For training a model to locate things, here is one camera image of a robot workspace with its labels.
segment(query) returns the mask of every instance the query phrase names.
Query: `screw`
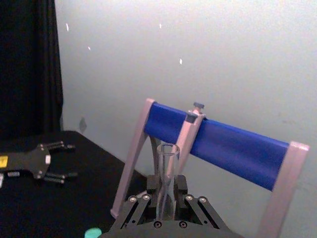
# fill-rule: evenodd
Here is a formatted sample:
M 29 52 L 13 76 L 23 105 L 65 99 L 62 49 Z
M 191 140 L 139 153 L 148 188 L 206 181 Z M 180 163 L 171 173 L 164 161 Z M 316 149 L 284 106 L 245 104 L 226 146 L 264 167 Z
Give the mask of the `screw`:
M 162 227 L 162 223 L 156 221 L 156 222 L 154 222 L 154 227 L 155 227 L 155 228 L 161 228 L 161 227 Z
M 143 195 L 143 199 L 144 199 L 144 200 L 149 200 L 149 199 L 150 199 L 150 196 L 149 196 L 148 194 L 144 194 L 144 195 Z
M 201 198 L 199 198 L 199 201 L 202 202 L 202 203 L 204 203 L 204 202 L 207 201 L 207 199 L 206 199 L 205 197 L 201 197 Z
M 186 227 L 187 227 L 187 223 L 181 221 L 181 222 L 179 223 L 179 226 L 180 226 L 181 228 L 186 228 Z
M 137 198 L 135 197 L 135 196 L 131 196 L 130 198 L 129 198 L 129 201 L 130 202 L 135 202 L 137 200 Z
M 193 200 L 193 196 L 191 196 L 191 195 L 187 195 L 187 196 L 186 196 L 186 200 L 188 200 L 188 201 Z

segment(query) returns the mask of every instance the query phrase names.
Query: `white wall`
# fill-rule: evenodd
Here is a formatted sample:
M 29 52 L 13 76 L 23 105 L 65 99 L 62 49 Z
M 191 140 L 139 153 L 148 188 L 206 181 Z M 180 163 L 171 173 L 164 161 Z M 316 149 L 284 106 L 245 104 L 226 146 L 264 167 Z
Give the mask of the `white wall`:
M 281 237 L 317 237 L 317 3 L 56 0 L 64 128 L 125 160 L 146 97 L 311 145 Z M 137 169 L 153 171 L 149 143 Z M 197 158 L 185 169 L 230 228 L 255 234 L 269 192 Z

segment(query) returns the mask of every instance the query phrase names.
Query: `bolt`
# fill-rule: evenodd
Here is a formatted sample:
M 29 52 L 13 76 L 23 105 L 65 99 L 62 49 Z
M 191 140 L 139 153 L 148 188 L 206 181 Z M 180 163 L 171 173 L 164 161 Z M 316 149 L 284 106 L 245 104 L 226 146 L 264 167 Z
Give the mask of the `bolt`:
M 135 197 L 135 196 L 131 196 L 130 198 L 129 198 L 129 201 L 130 202 L 135 202 L 137 200 L 137 198 Z
M 156 221 L 156 222 L 154 222 L 154 227 L 155 227 L 155 228 L 161 228 L 161 227 L 162 227 L 162 223 Z
M 144 194 L 144 195 L 143 195 L 143 199 L 144 199 L 144 200 L 149 200 L 149 199 L 150 199 L 150 196 L 149 196 L 148 194 Z
M 199 201 L 202 202 L 202 203 L 204 203 L 204 202 L 207 201 L 207 199 L 206 199 L 205 197 L 201 197 L 201 198 L 199 198 Z
M 186 200 L 188 200 L 188 201 L 193 200 L 193 196 L 191 196 L 191 195 L 187 195 L 187 196 L 186 196 Z
M 180 226 L 181 228 L 186 228 L 186 227 L 187 227 L 187 223 L 181 221 L 181 222 L 179 223 L 179 226 Z
M 204 104 L 197 103 L 197 102 L 194 102 L 194 106 L 195 106 L 196 108 L 200 108 L 200 109 L 203 109 L 203 108 L 205 107 Z

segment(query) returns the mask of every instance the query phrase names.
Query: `metal frame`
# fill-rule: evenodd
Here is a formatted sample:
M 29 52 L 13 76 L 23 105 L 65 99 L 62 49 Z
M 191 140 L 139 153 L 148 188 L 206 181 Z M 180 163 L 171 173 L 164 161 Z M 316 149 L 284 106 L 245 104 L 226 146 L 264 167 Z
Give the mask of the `metal frame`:
M 144 132 L 149 112 L 154 102 L 154 99 L 146 100 L 144 108 L 137 122 L 128 157 L 122 172 L 113 207 L 111 209 L 111 215 L 114 218 L 118 216 L 121 210 L 128 187 L 130 185 L 135 164 L 148 136 L 150 137 L 152 145 L 155 174 L 157 175 L 158 173 L 156 148 L 160 144 L 160 140 L 153 136 L 147 135 Z M 176 144 L 180 148 L 178 171 L 179 174 L 184 169 L 201 122 L 205 117 L 205 114 L 201 112 L 202 108 L 203 107 L 195 106 L 194 110 L 188 112 L 178 136 Z M 193 114 L 195 114 L 195 119 L 188 119 L 188 117 L 192 117 Z M 308 145 L 293 141 L 290 143 L 283 159 L 279 174 L 277 176 L 272 195 L 269 199 L 269 203 L 262 216 L 256 238 L 278 238 L 290 202 L 293 198 L 298 176 L 301 172 L 308 151 Z M 142 196 L 145 193 L 146 191 L 142 192 L 138 196 Z
M 151 140 L 155 174 L 158 174 L 157 147 L 160 144 L 160 140 L 151 135 L 147 135 L 144 132 L 144 128 L 149 117 L 150 109 L 154 102 L 154 99 L 147 98 L 143 110 L 139 116 L 139 120 L 137 122 L 137 126 L 135 128 L 134 136 L 132 138 L 131 146 L 128 152 L 127 160 L 125 162 L 124 169 L 121 175 L 118 190 L 114 199 L 114 203 L 112 209 L 110 210 L 110 213 L 114 218 L 118 217 L 119 212 L 122 208 L 122 204 L 125 200 L 131 182 L 135 164 L 138 160 L 141 149 L 148 136 Z M 176 145 L 178 145 L 180 149 L 178 170 L 179 173 L 182 172 L 186 164 L 188 155 L 195 141 L 200 124 L 203 118 L 205 117 L 205 114 L 201 112 L 201 109 L 204 107 L 204 105 L 196 103 L 194 105 L 194 109 L 188 112 L 187 117 L 183 122 L 182 128 L 180 130 L 176 142 Z M 138 197 L 142 196 L 145 193 L 146 191 L 138 194 Z
M 292 141 L 287 149 L 256 238 L 278 238 L 309 146 Z

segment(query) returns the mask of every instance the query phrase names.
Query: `black curtain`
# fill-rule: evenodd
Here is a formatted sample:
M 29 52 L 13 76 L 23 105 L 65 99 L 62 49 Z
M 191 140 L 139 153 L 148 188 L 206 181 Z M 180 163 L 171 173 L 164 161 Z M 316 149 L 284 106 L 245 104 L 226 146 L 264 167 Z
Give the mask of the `black curtain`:
M 0 1 L 0 139 L 60 130 L 54 0 Z

